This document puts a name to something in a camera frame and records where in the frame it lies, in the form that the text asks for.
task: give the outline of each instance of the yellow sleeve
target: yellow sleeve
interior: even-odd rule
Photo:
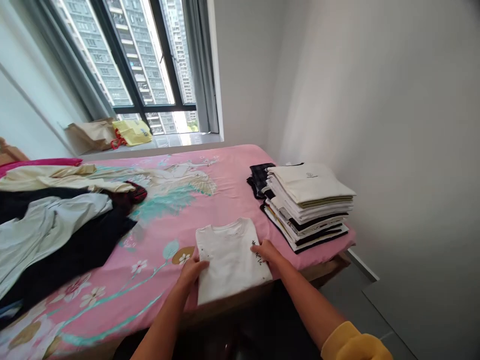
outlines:
[[[393,360],[375,336],[360,333],[346,321],[330,334],[321,348],[323,360]]]

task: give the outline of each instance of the yellow bag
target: yellow bag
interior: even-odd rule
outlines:
[[[125,139],[127,146],[135,146],[152,141],[150,129],[142,120],[120,120],[112,122],[111,125]]]

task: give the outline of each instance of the hand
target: hand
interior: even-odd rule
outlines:
[[[250,250],[252,253],[258,253],[263,260],[273,265],[277,265],[279,261],[284,259],[270,240],[263,240],[260,242],[260,245],[253,245],[250,247]]]
[[[189,258],[181,269],[180,277],[177,280],[177,284],[191,287],[198,279],[200,273],[206,268],[208,268],[209,265],[209,261],[200,261],[198,255]]]

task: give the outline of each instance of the curtain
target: curtain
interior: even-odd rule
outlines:
[[[207,0],[182,0],[201,133],[219,132]]]
[[[87,62],[51,0],[23,0],[22,5],[56,57],[88,121],[115,116]]]

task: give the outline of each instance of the bed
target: bed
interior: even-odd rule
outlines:
[[[95,354],[96,359],[108,359],[121,339],[151,324],[182,264],[194,254],[196,229],[209,224],[251,218],[258,238],[270,239],[309,281],[332,277],[348,265],[342,253],[355,244],[355,231],[295,254],[262,213],[261,201],[246,182],[250,165],[269,162],[272,159],[255,145],[91,161],[97,166],[94,176],[130,180],[147,189],[146,200],[131,214],[138,224],[103,267],[58,289],[0,332],[0,358]],[[268,286],[197,308],[194,290],[183,325],[230,311],[265,291]]]

